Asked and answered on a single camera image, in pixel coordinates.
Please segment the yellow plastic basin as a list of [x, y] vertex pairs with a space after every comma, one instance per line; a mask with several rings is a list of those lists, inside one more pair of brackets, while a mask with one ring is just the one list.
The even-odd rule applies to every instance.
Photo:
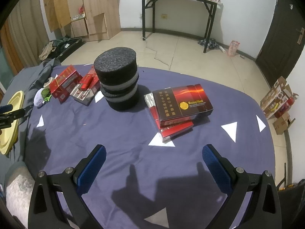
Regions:
[[1, 107], [1, 154], [6, 155], [18, 138], [19, 119], [25, 116], [22, 108], [24, 92], [16, 92], [7, 105]]

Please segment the green small toy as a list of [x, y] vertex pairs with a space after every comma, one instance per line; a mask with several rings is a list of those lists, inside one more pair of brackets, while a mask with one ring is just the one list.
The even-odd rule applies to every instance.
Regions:
[[52, 97], [52, 94], [51, 94], [51, 91], [50, 91], [49, 88], [44, 88], [41, 91], [41, 95], [42, 95], [42, 98], [43, 98], [44, 102], [49, 102], [51, 97]]

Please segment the red Double Happiness cigarette box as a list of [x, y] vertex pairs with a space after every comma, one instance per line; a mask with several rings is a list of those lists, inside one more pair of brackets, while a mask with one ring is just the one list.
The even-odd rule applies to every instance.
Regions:
[[75, 67], [68, 66], [50, 83], [51, 95], [62, 104], [82, 78]]

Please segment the red silver cigarette box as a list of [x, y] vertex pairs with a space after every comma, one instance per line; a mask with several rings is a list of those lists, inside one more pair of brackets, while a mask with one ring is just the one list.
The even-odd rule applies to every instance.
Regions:
[[77, 102], [80, 102], [85, 106], [89, 106], [99, 90], [100, 81], [94, 66], [92, 66], [89, 72], [75, 86], [70, 95]]

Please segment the black grey foam cylinder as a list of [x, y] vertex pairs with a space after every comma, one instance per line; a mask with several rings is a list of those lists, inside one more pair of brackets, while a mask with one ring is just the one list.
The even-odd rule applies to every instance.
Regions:
[[94, 69], [100, 90], [112, 109], [124, 111], [137, 104], [139, 72], [133, 49], [116, 47], [103, 52], [95, 59]]

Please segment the dark red cigarette carton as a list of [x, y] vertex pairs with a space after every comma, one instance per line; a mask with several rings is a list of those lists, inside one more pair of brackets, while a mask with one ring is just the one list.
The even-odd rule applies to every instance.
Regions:
[[152, 95], [161, 127], [209, 116], [214, 109], [200, 84], [154, 90]]

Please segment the grey blanket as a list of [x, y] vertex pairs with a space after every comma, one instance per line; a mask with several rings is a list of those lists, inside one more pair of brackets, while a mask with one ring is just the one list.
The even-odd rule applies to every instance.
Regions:
[[3, 186], [7, 185], [11, 173], [19, 166], [18, 162], [24, 163], [28, 123], [34, 108], [35, 94], [50, 77], [53, 68], [60, 65], [59, 60], [52, 59], [45, 60], [36, 67], [24, 68], [12, 79], [4, 94], [1, 106], [6, 105], [16, 92], [20, 90], [24, 92], [22, 108], [25, 109], [25, 117], [19, 119], [17, 142], [7, 155], [1, 155], [1, 184]]

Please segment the white tape roll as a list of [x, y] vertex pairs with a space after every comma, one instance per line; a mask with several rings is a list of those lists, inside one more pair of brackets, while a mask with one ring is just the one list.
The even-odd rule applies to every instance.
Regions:
[[43, 88], [49, 88], [50, 84], [51, 84], [53, 81], [54, 81], [54, 78], [53, 78], [53, 77], [48, 78], [48, 79], [45, 81], [45, 83], [44, 83], [44, 85], [43, 85]]

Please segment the black suitcase on floor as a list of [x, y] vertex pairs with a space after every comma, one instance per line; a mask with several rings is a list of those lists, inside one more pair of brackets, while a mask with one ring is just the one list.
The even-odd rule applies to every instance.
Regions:
[[68, 58], [77, 49], [83, 46], [85, 42], [82, 38], [61, 38], [53, 42], [53, 49], [51, 53], [47, 56], [47, 59], [56, 58], [61, 63]]

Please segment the blue tablecloth with triangles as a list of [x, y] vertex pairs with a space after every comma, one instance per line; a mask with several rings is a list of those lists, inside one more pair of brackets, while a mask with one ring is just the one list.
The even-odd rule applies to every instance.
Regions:
[[31, 112], [25, 164], [33, 176], [61, 173], [101, 144], [107, 159], [83, 199], [104, 228], [160, 228], [161, 221], [169, 228], [205, 228], [226, 196], [203, 162], [203, 146], [212, 144], [246, 172], [274, 172], [270, 129], [258, 126], [265, 116], [254, 99], [227, 86], [152, 68], [141, 67], [139, 74], [141, 95], [202, 85], [212, 114], [162, 146], [153, 142], [158, 129], [144, 99], [123, 112], [105, 99], [89, 106], [51, 99]]

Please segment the cardboard boxes pile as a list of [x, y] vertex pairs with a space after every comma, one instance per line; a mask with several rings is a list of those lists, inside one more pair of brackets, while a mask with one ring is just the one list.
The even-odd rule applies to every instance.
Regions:
[[295, 121], [288, 111], [292, 108], [299, 95], [292, 92], [286, 79], [279, 77], [270, 91], [260, 102], [260, 107], [267, 119], [275, 118], [272, 123], [277, 135], [282, 135]]

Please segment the wooden cabinet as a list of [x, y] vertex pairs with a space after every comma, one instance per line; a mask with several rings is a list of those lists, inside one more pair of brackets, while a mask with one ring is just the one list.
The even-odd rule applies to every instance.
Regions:
[[49, 39], [109, 40], [121, 31], [119, 0], [40, 0]]

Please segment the pink plastic bag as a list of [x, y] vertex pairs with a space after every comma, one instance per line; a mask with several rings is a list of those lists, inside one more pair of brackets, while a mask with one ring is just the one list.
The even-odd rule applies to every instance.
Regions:
[[227, 51], [228, 56], [234, 57], [237, 53], [238, 47], [240, 43], [236, 40], [232, 40], [229, 46], [229, 49]]

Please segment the dark brown door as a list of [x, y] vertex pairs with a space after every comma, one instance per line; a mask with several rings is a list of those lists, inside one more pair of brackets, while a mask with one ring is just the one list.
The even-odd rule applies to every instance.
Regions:
[[256, 64], [272, 86], [287, 78], [304, 48], [304, 19], [291, 0], [277, 0], [266, 40]]

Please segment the black folding table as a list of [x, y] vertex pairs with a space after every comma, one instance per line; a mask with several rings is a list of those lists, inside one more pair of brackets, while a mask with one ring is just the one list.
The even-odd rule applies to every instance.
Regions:
[[207, 53], [222, 7], [220, 0], [141, 0], [142, 40], [154, 33], [202, 39]]

